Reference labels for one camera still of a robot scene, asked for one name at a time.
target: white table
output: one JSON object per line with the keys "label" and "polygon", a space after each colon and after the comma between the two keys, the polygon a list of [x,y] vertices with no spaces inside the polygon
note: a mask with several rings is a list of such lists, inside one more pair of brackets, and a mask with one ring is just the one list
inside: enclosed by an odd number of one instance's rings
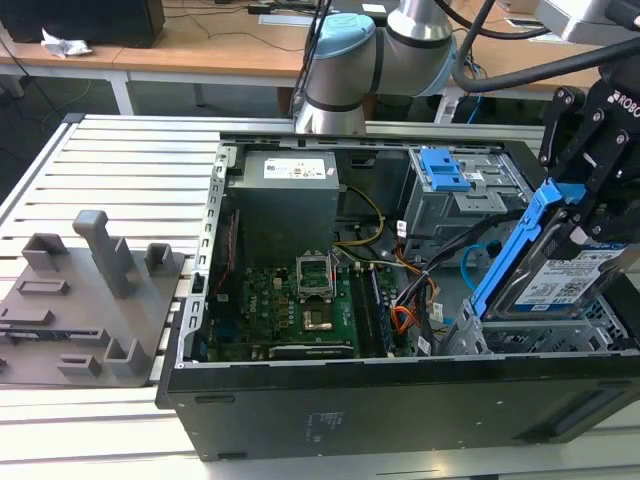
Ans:
{"label": "white table", "polygon": [[[534,150],[542,137],[537,127],[463,128],[368,126],[372,133],[389,135],[499,135],[524,140]],[[286,133],[291,124],[87,116],[80,124],[61,125],[0,207],[0,299],[26,263],[20,251],[32,233],[58,233],[65,244],[80,245],[71,221],[85,207],[106,210],[109,232],[125,235],[131,248],[160,237],[169,242],[189,256],[187,275],[219,132],[225,130]],[[176,300],[185,296],[187,285],[180,281]],[[174,302],[172,312],[177,308]],[[170,313],[167,326],[172,321]],[[0,386],[0,478],[417,480],[497,473],[530,480],[640,478],[640,403],[565,445],[204,464],[176,415],[153,403],[167,341],[165,334],[146,388]]]}

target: black cable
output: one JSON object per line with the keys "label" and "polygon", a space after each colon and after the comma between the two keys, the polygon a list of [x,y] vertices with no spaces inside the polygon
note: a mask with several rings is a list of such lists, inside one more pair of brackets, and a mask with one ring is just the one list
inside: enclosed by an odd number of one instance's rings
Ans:
{"label": "black cable", "polygon": [[596,67],[603,63],[608,63],[640,53],[640,38],[634,38],[632,40],[627,40],[626,42],[581,53],[563,60],[557,60],[555,62],[545,63],[543,65],[520,70],[519,72],[507,73],[498,77],[472,80],[466,75],[465,59],[467,58],[467,53],[469,52],[471,45],[478,36],[482,24],[489,15],[489,11],[491,10],[494,2],[495,0],[485,0],[478,16],[469,29],[469,33],[462,42],[462,46],[460,47],[456,57],[456,63],[453,69],[453,79],[456,84],[466,92],[489,92],[493,90],[502,90],[504,88],[519,87],[521,85],[538,82],[540,80],[546,80],[548,78],[586,70],[587,68]]}
{"label": "black cable", "polygon": [[296,83],[293,87],[293,93],[291,94],[291,100],[289,101],[289,116],[293,118],[293,107],[295,103],[296,96],[300,91],[304,91],[304,87],[307,83],[308,73],[311,69],[311,63],[313,59],[313,55],[315,54],[316,47],[318,45],[318,39],[320,38],[320,31],[322,30],[322,26],[324,25],[324,20],[331,8],[331,0],[324,0],[326,4],[324,4],[322,0],[318,0],[316,3],[316,9],[313,13],[313,19],[311,20],[311,25],[309,25],[309,30],[307,32],[307,38],[305,40],[305,51],[304,56],[302,58],[302,67],[300,68],[300,73],[296,78]]}
{"label": "black cable", "polygon": [[318,22],[318,28],[313,36],[313,43],[311,44],[311,51],[309,53],[308,65],[306,68],[305,77],[302,80],[302,91],[304,92],[307,87],[307,80],[309,79],[309,72],[311,72],[311,65],[313,64],[313,57],[316,54],[316,48],[318,47],[318,41],[320,40],[320,34],[322,32],[322,27],[324,26],[324,21],[327,19],[329,15],[329,10],[331,9],[332,0],[325,0],[324,8],[322,9],[322,13],[320,14],[320,21]]}
{"label": "black cable", "polygon": [[303,15],[313,15],[313,12],[311,11],[311,9],[305,9],[305,8],[296,7],[293,5],[287,5],[286,3],[283,3],[279,0],[273,0],[273,3],[279,7],[278,10],[291,10],[292,12],[301,13]]}
{"label": "black cable", "polygon": [[355,253],[351,248],[349,247],[345,247],[343,245],[340,245],[339,247],[341,250],[344,250],[345,252],[347,252],[349,255],[351,255],[353,258],[355,258],[356,260],[358,260],[359,262],[362,263],[369,263],[371,261],[375,262],[375,261],[379,261],[382,260],[377,254],[375,254],[374,258],[364,258],[362,255],[358,255],[357,253]]}
{"label": "black cable", "polygon": [[432,270],[440,263],[452,258],[457,251],[468,247],[469,245],[473,245],[474,243],[478,243],[480,237],[490,228],[500,225],[501,223],[519,220],[524,212],[525,211],[523,209],[512,210],[507,213],[492,215],[479,221],[466,232],[456,235],[440,247],[427,264],[427,269]]}
{"label": "black cable", "polygon": [[[356,239],[357,240],[362,240],[362,233],[360,232],[360,228],[356,228],[355,233],[356,233]],[[380,258],[380,256],[378,255],[378,252],[376,252],[371,245],[372,244],[368,243],[368,244],[363,244],[363,245],[358,245],[358,246],[366,249],[371,254],[371,256],[373,257],[372,258],[373,260],[382,260],[382,258]]]}
{"label": "black cable", "polygon": [[247,8],[247,7],[237,8],[235,10],[231,10],[231,11],[228,11],[228,12],[193,13],[193,14],[192,13],[186,13],[185,15],[175,15],[175,16],[168,17],[168,18],[189,17],[191,19],[191,21],[193,23],[195,23],[198,28],[200,28],[203,32],[205,32],[207,34],[207,39],[210,39],[210,38],[213,38],[213,37],[219,37],[219,36],[223,36],[223,35],[246,35],[248,37],[255,38],[256,40],[258,40],[258,41],[260,41],[260,42],[262,42],[262,43],[264,43],[266,45],[269,45],[270,47],[277,48],[278,50],[282,50],[282,51],[285,51],[285,52],[299,52],[299,51],[302,50],[300,48],[293,49],[293,48],[286,48],[286,47],[281,47],[279,45],[275,45],[275,44],[265,40],[264,38],[260,38],[260,37],[258,37],[256,35],[254,35],[253,33],[249,33],[249,32],[219,32],[219,33],[211,33],[211,32],[209,32],[209,30],[206,29],[206,27],[204,25],[202,25],[200,22],[198,22],[198,20],[195,18],[195,15],[202,16],[202,15],[217,15],[217,14],[220,14],[220,13],[236,13],[236,12],[238,12],[240,10],[244,10],[245,8]]}
{"label": "black cable", "polygon": [[[452,20],[459,23],[463,27],[471,28],[471,22],[451,8],[445,0],[434,0],[434,2],[444,10]],[[483,37],[495,38],[496,40],[527,40],[528,38],[539,37],[540,35],[546,35],[550,30],[548,28],[537,28],[535,30],[529,30],[527,32],[496,32],[494,30],[487,30],[481,28],[478,31],[479,35]]]}
{"label": "black cable", "polygon": [[398,298],[397,303],[401,305],[403,303],[409,302],[418,291],[424,287],[427,283],[427,279],[429,278],[429,272],[440,265],[442,262],[449,260],[452,258],[455,253],[462,248],[468,247],[469,245],[473,245],[474,243],[478,243],[478,239],[491,227],[495,227],[504,222],[510,222],[519,220],[520,217],[524,214],[524,210],[512,210],[507,213],[501,213],[498,215],[492,215],[487,217],[480,222],[476,223],[473,227],[469,228],[465,232],[456,235],[451,240],[446,242],[432,259],[427,263],[426,267],[420,272],[418,278],[416,278],[407,289],[402,292]]}
{"label": "black cable", "polygon": [[29,72],[27,72],[25,70],[25,68],[22,66],[22,64],[18,61],[18,59],[13,55],[13,53],[11,53],[11,50],[9,50],[9,48],[7,47],[7,45],[4,43],[4,40],[2,39],[2,37],[0,37],[0,44],[2,44],[2,47],[7,51],[7,53],[9,54],[9,56],[11,57],[11,59],[14,61],[14,63],[20,68],[20,70],[22,70],[22,72],[25,74],[25,76],[27,78],[29,78],[33,84],[36,86],[36,88],[40,91],[40,94],[45,98],[45,100],[47,101],[47,103],[49,104],[49,106],[55,111],[56,110],[56,106],[53,104],[53,102],[51,101],[51,99],[47,96],[46,93],[44,93],[44,90],[42,90],[42,88],[40,87],[40,85],[38,85],[38,82],[36,82],[36,79],[34,77],[32,77]]}
{"label": "black cable", "polygon": [[165,18],[184,18],[184,17],[192,17],[192,16],[207,17],[209,15],[229,15],[231,13],[237,13],[241,10],[245,10],[246,8],[247,7],[239,7],[239,8],[236,8],[235,10],[224,10],[222,12],[185,13],[184,15],[165,15]]}

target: cable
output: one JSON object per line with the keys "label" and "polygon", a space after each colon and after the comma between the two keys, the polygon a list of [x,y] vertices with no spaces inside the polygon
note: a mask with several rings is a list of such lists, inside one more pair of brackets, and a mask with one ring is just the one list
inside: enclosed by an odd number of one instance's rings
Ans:
{"label": "cable", "polygon": [[273,3],[280,7],[278,10],[291,10],[292,12],[301,13],[303,15],[313,15],[313,12],[309,9],[295,7],[293,5],[287,5],[279,0],[273,0]]}
{"label": "cable", "polygon": [[471,274],[469,274],[469,271],[467,270],[467,260],[469,260],[469,255],[474,250],[486,250],[486,248],[487,246],[484,243],[469,245],[467,248],[465,248],[464,253],[462,254],[462,258],[460,259],[460,273],[462,274],[462,279],[464,280],[464,283],[467,284],[467,287],[471,289],[471,291],[475,291],[475,289],[478,287],[471,278]]}
{"label": "cable", "polygon": [[82,92],[82,94],[80,94],[78,97],[74,98],[73,100],[69,100],[69,101],[68,101],[67,103],[65,103],[64,105],[62,105],[62,106],[58,107],[58,109],[57,109],[57,110],[55,110],[55,111],[53,111],[53,112],[49,112],[49,113],[47,114],[47,116],[46,116],[46,117],[44,117],[44,118],[42,119],[42,121],[40,122],[40,130],[42,131],[42,133],[44,133],[44,134],[46,135],[46,132],[44,131],[44,129],[45,129],[45,128],[49,128],[49,127],[47,126],[47,120],[49,120],[49,117],[50,117],[51,115],[53,115],[54,113],[58,113],[58,112],[60,112],[61,110],[64,110],[65,108],[69,107],[70,105],[72,105],[72,104],[76,103],[76,102],[77,102],[77,101],[79,101],[79,100],[82,100],[84,97],[86,97],[86,96],[87,96],[87,94],[89,93],[89,90],[91,90],[91,83],[92,83],[92,81],[91,81],[91,80],[87,80],[87,88],[85,88],[85,90],[84,90],[84,92]]}
{"label": "cable", "polygon": [[293,49],[293,48],[281,47],[281,46],[279,46],[279,45],[275,45],[275,44],[273,44],[273,43],[271,43],[271,42],[269,42],[269,41],[265,40],[264,38],[260,38],[260,37],[258,37],[258,36],[256,36],[256,35],[254,35],[253,33],[249,33],[249,32],[219,32],[219,33],[210,33],[210,32],[209,32],[209,30],[207,30],[207,29],[205,28],[205,26],[204,26],[204,25],[202,25],[200,22],[198,22],[198,20],[196,20],[196,18],[195,18],[195,16],[202,16],[202,15],[218,15],[218,14],[225,14],[225,13],[236,13],[236,12],[239,12],[240,10],[244,10],[245,8],[247,8],[247,7],[237,8],[237,9],[235,9],[235,10],[230,10],[230,11],[228,11],[228,12],[211,12],[211,13],[194,13],[194,14],[186,13],[185,15],[174,15],[174,16],[170,16],[170,17],[168,17],[168,18],[182,18],[182,17],[189,17],[189,18],[191,19],[191,21],[192,21],[193,23],[195,23],[195,24],[196,24],[196,26],[197,26],[198,28],[200,28],[203,32],[205,32],[205,33],[207,34],[207,39],[211,39],[211,38],[213,38],[213,37],[220,37],[220,36],[223,36],[223,35],[246,35],[246,36],[251,37],[251,38],[254,38],[254,39],[256,39],[256,40],[258,40],[258,41],[260,41],[260,42],[262,42],[262,43],[264,43],[264,44],[266,44],[266,45],[269,45],[270,47],[277,48],[278,50],[283,50],[283,51],[285,51],[285,52],[300,52],[300,51],[302,51],[302,50],[303,50],[302,48]]}
{"label": "cable", "polygon": [[347,185],[347,190],[351,190],[357,193],[362,199],[364,199],[371,206],[371,208],[373,208],[376,211],[376,214],[378,215],[378,230],[374,235],[372,235],[369,238],[365,238],[363,240],[348,240],[343,242],[334,242],[334,245],[338,245],[338,246],[344,245],[344,246],[355,247],[358,245],[370,245],[372,243],[375,243],[380,238],[380,236],[382,235],[382,231],[384,230],[384,217],[382,216],[382,212],[380,211],[378,206],[373,202],[373,200],[371,200],[362,190],[356,187],[352,187],[350,185]]}
{"label": "cable", "polygon": [[9,54],[9,56],[11,57],[11,60],[13,60],[13,62],[20,68],[20,70],[22,70],[22,72],[25,74],[25,76],[27,78],[29,78],[33,84],[36,86],[36,88],[40,91],[40,94],[45,98],[45,100],[47,101],[47,103],[49,104],[49,106],[55,111],[56,110],[56,106],[53,104],[53,102],[51,101],[51,99],[47,96],[46,93],[44,93],[44,90],[42,90],[42,88],[40,87],[40,85],[38,84],[38,82],[36,82],[36,79],[33,78],[29,72],[27,72],[25,70],[25,68],[22,66],[22,64],[18,61],[18,59],[13,55],[13,53],[11,53],[11,50],[9,50],[9,48],[7,47],[6,43],[4,43],[4,40],[2,39],[2,37],[0,37],[0,44],[2,44],[2,47],[7,51],[7,53]]}
{"label": "cable", "polygon": [[322,31],[322,26],[324,25],[325,18],[327,17],[329,9],[331,8],[331,1],[332,0],[324,0],[324,2],[326,2],[324,3],[324,8],[322,8],[323,0],[318,0],[316,2],[316,9],[313,13],[311,25],[309,25],[307,39],[305,40],[305,51],[304,57],[302,58],[302,67],[300,68],[300,73],[298,73],[298,77],[296,78],[296,83],[293,87],[293,93],[291,94],[291,100],[289,101],[289,116],[292,118],[295,99],[299,92],[304,91],[304,88],[306,87],[307,78],[309,77],[308,74],[311,70],[311,64],[313,63],[313,56],[316,52],[316,47],[318,46],[320,32]]}
{"label": "cable", "polygon": [[[442,10],[444,10],[444,13],[446,13],[452,20],[459,23],[463,27],[471,28],[472,23],[466,18],[464,18],[462,15],[460,15],[458,12],[456,12],[453,8],[451,8],[445,0],[434,0],[434,2]],[[478,34],[482,35],[483,37],[495,38],[496,40],[526,40],[528,38],[535,38],[535,37],[539,37],[540,35],[546,35],[549,32],[550,30],[548,28],[538,28],[538,29],[529,30],[526,32],[515,32],[515,33],[496,32],[494,30],[487,30],[487,29],[481,28],[478,31]]]}
{"label": "cable", "polygon": [[216,285],[216,288],[213,291],[213,295],[216,295],[220,291],[220,287],[222,287],[222,285],[224,284],[224,281],[229,276],[229,272],[231,271],[231,263],[233,261],[233,229],[235,226],[235,219],[236,219],[236,215],[234,213],[231,215],[231,220],[229,221],[229,253],[228,253],[228,259],[227,259],[227,268],[222,274],[222,277],[220,278],[218,285]]}
{"label": "cable", "polygon": [[451,240],[446,242],[442,247],[438,249],[433,258],[422,269],[420,275],[405,288],[396,299],[399,304],[405,303],[413,298],[416,293],[425,285],[429,278],[431,278],[431,272],[442,262],[449,260],[455,253],[469,245],[478,242],[478,239],[491,227],[495,227],[504,222],[518,220],[524,213],[524,210],[512,210],[507,213],[501,213],[487,217],[480,222],[476,223],[473,227],[467,231],[462,232]]}
{"label": "cable", "polygon": [[248,37],[251,38],[255,38],[256,40],[269,45],[270,47],[273,48],[277,48],[278,50],[283,50],[285,52],[301,52],[302,50],[304,50],[303,48],[286,48],[286,47],[281,47],[279,45],[275,45],[271,42],[268,42],[267,40],[265,40],[264,38],[260,38],[256,35],[254,35],[253,33],[249,33],[249,32],[221,32],[221,33],[212,33],[209,34],[209,38],[213,38],[213,37],[218,37],[218,36],[222,36],[222,35],[247,35]]}
{"label": "cable", "polygon": [[476,108],[474,108],[473,112],[471,112],[471,115],[469,115],[469,120],[467,120],[467,125],[472,124],[473,120],[476,118],[476,115],[480,110],[480,103],[482,103],[482,97],[478,97],[478,101],[476,102]]}
{"label": "cable", "polygon": [[354,254],[353,252],[347,250],[345,247],[341,247],[335,244],[333,246],[354,262],[373,263],[374,265],[388,265],[389,267],[394,268],[406,268],[406,265],[402,265],[401,263],[388,262],[386,260],[369,260],[367,258],[363,258]]}
{"label": "cable", "polygon": [[185,13],[184,15],[165,15],[165,18],[184,18],[184,17],[193,17],[193,16],[207,17],[209,15],[229,15],[231,13],[237,13],[237,12],[240,12],[241,10],[245,10],[246,8],[247,7],[240,7],[240,8],[236,8],[235,10],[225,10],[223,12]]}
{"label": "cable", "polygon": [[538,82],[540,80],[546,80],[548,78],[586,70],[587,68],[596,67],[603,63],[637,55],[640,52],[640,38],[634,38],[616,45],[599,48],[597,50],[527,68],[518,72],[507,73],[498,77],[485,78],[482,80],[472,80],[466,75],[464,62],[467,57],[467,53],[478,36],[479,30],[486,20],[494,2],[495,0],[485,0],[482,8],[480,8],[480,11],[478,12],[478,16],[469,29],[469,33],[462,42],[458,55],[456,56],[456,63],[453,69],[453,79],[456,84],[466,92],[489,92],[493,90],[502,90],[504,88],[519,87],[521,85]]}
{"label": "cable", "polygon": [[218,7],[216,5],[211,5],[210,7],[194,7],[194,6],[185,6],[182,7],[180,5],[165,5],[164,3],[162,4],[162,8],[168,8],[168,9],[180,9],[183,10],[184,8],[188,8],[189,10],[236,10],[239,7],[238,6],[233,6],[233,7]]}

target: yellow wire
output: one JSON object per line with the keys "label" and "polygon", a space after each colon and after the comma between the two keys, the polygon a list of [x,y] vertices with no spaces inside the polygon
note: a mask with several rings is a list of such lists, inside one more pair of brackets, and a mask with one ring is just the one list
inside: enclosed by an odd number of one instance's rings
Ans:
{"label": "yellow wire", "polygon": [[373,200],[371,200],[367,195],[365,195],[365,193],[362,190],[356,187],[352,187],[350,185],[347,185],[347,190],[353,190],[354,192],[357,192],[376,211],[376,214],[378,215],[378,231],[369,238],[363,238],[362,240],[347,240],[343,242],[335,242],[334,245],[338,245],[338,246],[343,245],[345,247],[355,247],[358,245],[365,245],[368,243],[375,242],[380,238],[380,236],[382,235],[382,231],[384,230],[384,217],[382,216],[382,212],[380,211],[378,206],[375,203],[373,203]]}

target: hard drive label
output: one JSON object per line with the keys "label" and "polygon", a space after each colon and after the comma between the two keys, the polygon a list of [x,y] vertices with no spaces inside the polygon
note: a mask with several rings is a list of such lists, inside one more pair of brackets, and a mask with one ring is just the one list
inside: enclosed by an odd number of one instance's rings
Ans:
{"label": "hard drive label", "polygon": [[624,245],[608,247],[584,250],[572,260],[548,260],[518,297],[515,309],[546,312],[575,304],[600,276],[600,266],[624,251]]}

